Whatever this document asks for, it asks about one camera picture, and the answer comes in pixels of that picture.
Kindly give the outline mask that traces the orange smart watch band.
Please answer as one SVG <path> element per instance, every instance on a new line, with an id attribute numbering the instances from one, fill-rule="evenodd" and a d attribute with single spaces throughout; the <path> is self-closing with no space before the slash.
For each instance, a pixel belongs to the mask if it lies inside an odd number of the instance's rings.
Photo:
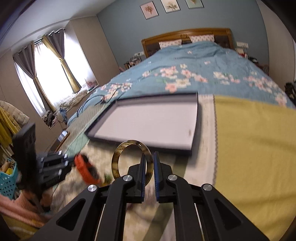
<path id="1" fill-rule="evenodd" d="M 97 169 L 89 162 L 85 154 L 76 154 L 74 164 L 86 184 L 100 185 L 102 183 Z"/>

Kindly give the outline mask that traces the amber tortoiseshell bangle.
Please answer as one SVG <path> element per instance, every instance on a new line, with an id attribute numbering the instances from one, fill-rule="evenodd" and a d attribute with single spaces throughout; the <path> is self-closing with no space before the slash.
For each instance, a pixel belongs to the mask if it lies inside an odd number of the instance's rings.
<path id="1" fill-rule="evenodd" d="M 116 180 L 117 178 L 120 178 L 119 173 L 119 158 L 122 154 L 122 152 L 129 146 L 137 146 L 141 149 L 142 153 L 144 154 L 146 158 L 147 168 L 145 173 L 145 186 L 147 186 L 152 178 L 153 170 L 154 170 L 154 161 L 151 154 L 151 151 L 148 149 L 148 147 L 136 140 L 128 140 L 125 142 L 122 142 L 114 151 L 112 160 L 111 160 L 111 170 L 112 170 L 112 176 Z"/>

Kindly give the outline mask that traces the teal plastic basket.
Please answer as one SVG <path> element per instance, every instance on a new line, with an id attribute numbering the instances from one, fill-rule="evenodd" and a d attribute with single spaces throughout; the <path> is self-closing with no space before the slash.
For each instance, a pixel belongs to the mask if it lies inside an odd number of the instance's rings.
<path id="1" fill-rule="evenodd" d="M 10 198 L 10 200 L 15 195 L 18 174 L 17 163 L 7 158 L 1 167 L 1 195 Z"/>

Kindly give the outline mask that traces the patterned patchwork mat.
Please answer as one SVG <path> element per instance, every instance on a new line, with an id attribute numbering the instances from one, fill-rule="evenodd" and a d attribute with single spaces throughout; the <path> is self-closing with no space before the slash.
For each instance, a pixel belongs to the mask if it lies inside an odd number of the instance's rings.
<path id="1" fill-rule="evenodd" d="M 84 129 L 75 139 L 64 144 L 62 149 L 69 155 L 82 152 L 98 169 L 99 174 L 111 174 L 111 158 L 116 144 L 91 142 L 84 135 Z M 216 121 L 213 95 L 200 95 L 197 130 L 192 155 L 161 153 L 160 161 L 171 166 L 173 173 L 185 178 L 188 183 L 200 186 L 204 183 L 215 183 Z M 65 181 L 54 191 L 52 210 L 60 211 L 83 189 L 86 188 L 81 175 L 73 169 Z M 125 216 L 124 240 L 175 240 L 175 222 L 173 205 L 158 204 L 155 199 L 154 181 L 151 180 L 145 189 L 145 201 L 135 204 Z"/>

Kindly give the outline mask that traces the white cloth pile on sill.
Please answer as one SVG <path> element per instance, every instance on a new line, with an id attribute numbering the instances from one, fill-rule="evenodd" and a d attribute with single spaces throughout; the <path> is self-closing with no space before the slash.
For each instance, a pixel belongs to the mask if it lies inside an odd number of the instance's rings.
<path id="1" fill-rule="evenodd" d="M 73 94 L 72 96 L 64 99 L 60 103 L 60 108 L 70 109 L 71 107 L 79 104 L 79 102 L 88 94 L 87 89 L 80 90 L 78 93 Z"/>

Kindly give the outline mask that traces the yellow cloth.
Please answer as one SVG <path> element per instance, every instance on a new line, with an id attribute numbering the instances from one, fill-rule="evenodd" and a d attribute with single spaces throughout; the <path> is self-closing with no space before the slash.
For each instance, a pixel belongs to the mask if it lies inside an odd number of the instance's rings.
<path id="1" fill-rule="evenodd" d="M 270 240 L 295 218 L 295 110 L 215 97 L 215 187 Z"/>

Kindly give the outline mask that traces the dark blue shallow tray box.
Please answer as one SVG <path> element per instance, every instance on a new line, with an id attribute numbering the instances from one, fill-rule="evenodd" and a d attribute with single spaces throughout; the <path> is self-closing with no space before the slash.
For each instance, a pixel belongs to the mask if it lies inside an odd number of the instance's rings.
<path id="1" fill-rule="evenodd" d="M 93 121 L 85 135 L 93 142 L 136 140 L 154 150 L 191 155 L 198 108 L 196 92 L 119 99 Z"/>

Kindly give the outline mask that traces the grey gold left curtain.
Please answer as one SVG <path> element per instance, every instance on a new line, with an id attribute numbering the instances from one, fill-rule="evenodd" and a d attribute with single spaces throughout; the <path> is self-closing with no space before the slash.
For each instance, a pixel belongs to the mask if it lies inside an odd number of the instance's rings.
<path id="1" fill-rule="evenodd" d="M 30 42 L 26 47 L 22 48 L 19 52 L 13 54 L 13 60 L 20 66 L 24 73 L 33 80 L 33 83 L 37 89 L 39 96 L 41 97 L 42 103 L 45 110 L 50 110 L 52 113 L 56 111 L 55 106 L 49 101 L 43 88 L 37 77 L 36 65 L 35 65 L 35 54 L 34 54 L 34 42 Z"/>

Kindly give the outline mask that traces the grey gold curtain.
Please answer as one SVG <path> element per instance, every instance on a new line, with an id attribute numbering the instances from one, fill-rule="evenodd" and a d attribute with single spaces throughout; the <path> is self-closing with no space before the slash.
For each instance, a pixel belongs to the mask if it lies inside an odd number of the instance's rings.
<path id="1" fill-rule="evenodd" d="M 49 34 L 45 34 L 42 42 L 60 60 L 61 66 L 73 93 L 78 93 L 81 89 L 81 85 L 76 80 L 65 60 L 65 30 L 61 28 L 59 30 L 52 31 Z"/>
<path id="2" fill-rule="evenodd" d="M 43 88 L 37 77 L 36 65 L 35 65 L 35 54 L 34 54 L 34 42 L 30 42 L 26 47 L 22 48 L 19 52 L 13 54 L 13 60 L 20 66 L 24 73 L 33 80 L 33 83 L 37 89 L 39 96 L 41 97 L 42 103 L 45 110 L 50 110 L 52 113 L 56 111 L 55 106 L 49 101 Z"/>

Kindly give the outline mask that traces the grey gold right curtain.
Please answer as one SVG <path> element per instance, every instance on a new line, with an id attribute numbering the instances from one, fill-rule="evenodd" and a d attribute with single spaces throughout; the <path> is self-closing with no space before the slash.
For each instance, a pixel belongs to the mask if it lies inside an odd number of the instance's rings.
<path id="1" fill-rule="evenodd" d="M 45 34 L 42 42 L 60 60 L 61 66 L 73 93 L 78 93 L 81 89 L 81 85 L 76 80 L 65 60 L 65 30 L 61 28 L 59 30 L 52 31 L 49 34 Z"/>

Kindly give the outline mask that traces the blue floral duvet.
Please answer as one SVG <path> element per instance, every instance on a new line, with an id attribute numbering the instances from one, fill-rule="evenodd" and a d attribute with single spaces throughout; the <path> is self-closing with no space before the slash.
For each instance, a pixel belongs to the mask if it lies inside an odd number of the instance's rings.
<path id="1" fill-rule="evenodd" d="M 117 99 L 195 92 L 294 107 L 285 92 L 254 63 L 234 50 L 203 41 L 160 49 L 97 87 L 68 124 L 89 107 Z"/>

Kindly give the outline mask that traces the left floral pillow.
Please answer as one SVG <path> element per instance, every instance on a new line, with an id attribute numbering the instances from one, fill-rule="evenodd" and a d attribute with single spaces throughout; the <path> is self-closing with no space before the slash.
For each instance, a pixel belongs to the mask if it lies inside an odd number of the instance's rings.
<path id="1" fill-rule="evenodd" d="M 170 46 L 180 46 L 182 44 L 182 39 L 172 40 L 172 41 L 161 41 L 159 42 L 160 49 L 170 47 Z"/>

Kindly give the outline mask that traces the floral pillow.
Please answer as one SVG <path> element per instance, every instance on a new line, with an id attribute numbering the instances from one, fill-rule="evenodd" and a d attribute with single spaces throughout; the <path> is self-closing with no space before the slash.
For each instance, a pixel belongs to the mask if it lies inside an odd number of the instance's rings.
<path id="1" fill-rule="evenodd" d="M 182 39 L 172 40 L 172 41 L 161 41 L 159 42 L 160 49 L 170 47 L 170 46 L 180 46 L 182 44 Z"/>
<path id="2" fill-rule="evenodd" d="M 207 42 L 215 42 L 215 37 L 213 34 L 209 34 L 209 35 L 198 35 L 198 36 L 190 36 L 190 41 L 192 43 L 196 43 L 196 42 L 203 42 L 203 41 L 207 41 Z"/>

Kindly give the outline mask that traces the right floral pillow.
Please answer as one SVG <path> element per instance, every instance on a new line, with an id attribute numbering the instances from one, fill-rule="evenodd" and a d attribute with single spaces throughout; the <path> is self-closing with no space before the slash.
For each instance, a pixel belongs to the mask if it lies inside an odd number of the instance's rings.
<path id="1" fill-rule="evenodd" d="M 203 42 L 203 41 L 207 41 L 207 42 L 215 42 L 215 37 L 213 34 L 209 34 L 209 35 L 198 35 L 198 36 L 190 36 L 190 41 L 192 43 L 196 43 L 196 42 Z"/>

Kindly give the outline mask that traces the wooden bed headboard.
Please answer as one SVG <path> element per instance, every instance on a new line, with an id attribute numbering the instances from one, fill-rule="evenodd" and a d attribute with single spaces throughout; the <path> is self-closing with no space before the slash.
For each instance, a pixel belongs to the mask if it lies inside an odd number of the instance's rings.
<path id="1" fill-rule="evenodd" d="M 229 28 L 200 28 L 168 32 L 142 40 L 145 57 L 148 58 L 159 51 L 159 42 L 181 39 L 182 44 L 190 42 L 190 36 L 214 35 L 214 42 L 223 48 L 235 49 L 232 33 Z"/>

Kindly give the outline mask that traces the pink flower framed picture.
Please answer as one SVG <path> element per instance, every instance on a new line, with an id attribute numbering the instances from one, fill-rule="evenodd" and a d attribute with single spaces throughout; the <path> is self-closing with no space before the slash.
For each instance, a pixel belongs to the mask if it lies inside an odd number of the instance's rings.
<path id="1" fill-rule="evenodd" d="M 154 18 L 159 15 L 153 1 L 140 5 L 140 8 L 146 20 Z"/>

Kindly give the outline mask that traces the white flower framed picture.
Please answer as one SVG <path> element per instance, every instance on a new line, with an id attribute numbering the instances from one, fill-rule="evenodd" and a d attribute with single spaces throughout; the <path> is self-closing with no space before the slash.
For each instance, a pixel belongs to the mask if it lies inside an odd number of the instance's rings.
<path id="1" fill-rule="evenodd" d="M 177 0 L 161 0 L 161 3 L 166 13 L 172 13 L 181 10 Z"/>

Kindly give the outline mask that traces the green leaf framed picture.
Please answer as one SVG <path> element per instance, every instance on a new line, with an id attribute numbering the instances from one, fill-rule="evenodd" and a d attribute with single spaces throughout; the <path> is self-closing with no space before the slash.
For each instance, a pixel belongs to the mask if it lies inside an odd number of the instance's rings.
<path id="1" fill-rule="evenodd" d="M 185 0 L 187 7 L 189 9 L 200 9 L 204 8 L 204 5 L 201 0 Z"/>

